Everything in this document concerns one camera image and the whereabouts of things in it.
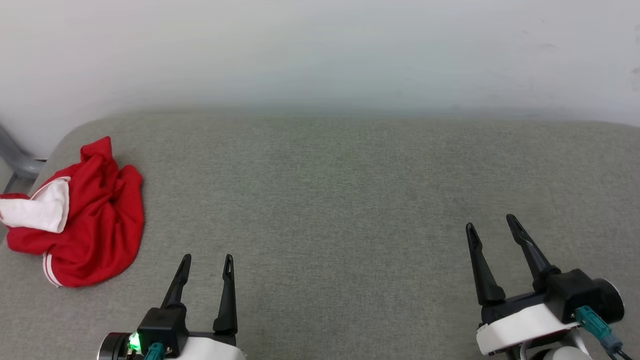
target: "red garment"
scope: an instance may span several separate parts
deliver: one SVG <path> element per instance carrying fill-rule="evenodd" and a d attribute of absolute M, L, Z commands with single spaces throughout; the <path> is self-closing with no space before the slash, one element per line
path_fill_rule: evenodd
<path fill-rule="evenodd" d="M 13 227 L 7 235 L 9 248 L 43 255 L 45 274 L 58 286 L 93 285 L 117 276 L 133 263 L 140 248 L 142 176 L 132 165 L 118 170 L 107 136 L 83 146 L 80 162 L 58 171 L 45 184 L 61 177 L 70 177 L 64 230 L 56 234 Z"/>

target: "teal connector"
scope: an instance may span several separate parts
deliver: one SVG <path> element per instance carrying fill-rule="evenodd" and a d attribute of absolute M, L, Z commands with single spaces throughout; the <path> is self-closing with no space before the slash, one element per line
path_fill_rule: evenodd
<path fill-rule="evenodd" d="M 145 360 L 163 360 L 164 359 L 164 345 L 162 343 L 153 343 L 149 347 Z"/>
<path fill-rule="evenodd" d="M 613 355 L 622 349 L 622 341 L 612 333 L 609 325 L 589 306 L 578 307 L 575 310 L 575 319 L 585 330 L 598 339 L 607 354 Z"/>

